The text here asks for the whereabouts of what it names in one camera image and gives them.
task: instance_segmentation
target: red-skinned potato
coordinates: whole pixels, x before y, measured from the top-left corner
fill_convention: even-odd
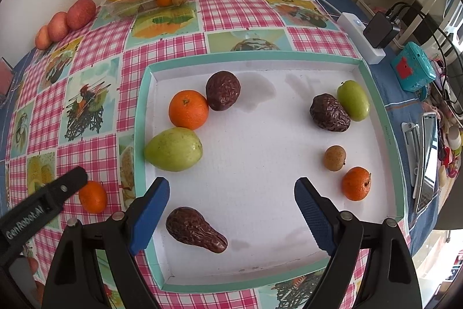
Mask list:
[[[93,19],[96,13],[96,4],[92,0],[78,0],[68,11],[66,21],[71,30],[79,30]]]
[[[35,35],[35,47],[39,50],[46,50],[52,44],[48,36],[48,26],[42,26]]]
[[[69,33],[66,12],[56,12],[48,23],[48,36],[53,42],[61,41]]]

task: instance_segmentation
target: dark brown date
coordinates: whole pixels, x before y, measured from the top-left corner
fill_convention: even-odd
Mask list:
[[[178,207],[166,220],[170,235],[184,244],[200,246],[214,253],[222,253],[228,246],[224,235],[217,232],[195,209]]]

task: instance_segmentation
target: power strip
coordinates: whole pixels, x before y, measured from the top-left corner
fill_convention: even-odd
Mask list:
[[[362,57],[370,65],[376,65],[386,56],[383,49],[375,49],[363,35],[365,25],[354,14],[343,12],[337,23],[346,31],[351,40],[354,42]]]

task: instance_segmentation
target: charger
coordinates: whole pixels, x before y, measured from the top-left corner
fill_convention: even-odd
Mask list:
[[[383,12],[377,12],[363,30],[363,35],[373,48],[384,49],[399,32],[396,23],[390,21]]]

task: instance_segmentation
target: wrinkled brown fruit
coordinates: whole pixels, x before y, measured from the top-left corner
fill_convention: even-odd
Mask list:
[[[184,244],[200,246],[222,253],[228,246],[224,235],[212,228],[204,217],[191,207],[178,207],[166,220],[170,235]]]
[[[330,94],[321,94],[313,98],[310,115],[315,124],[328,131],[346,131],[350,126],[350,117],[338,100]]]
[[[236,102],[240,91],[239,80],[228,71],[216,72],[205,85],[207,103],[215,111],[227,110]]]

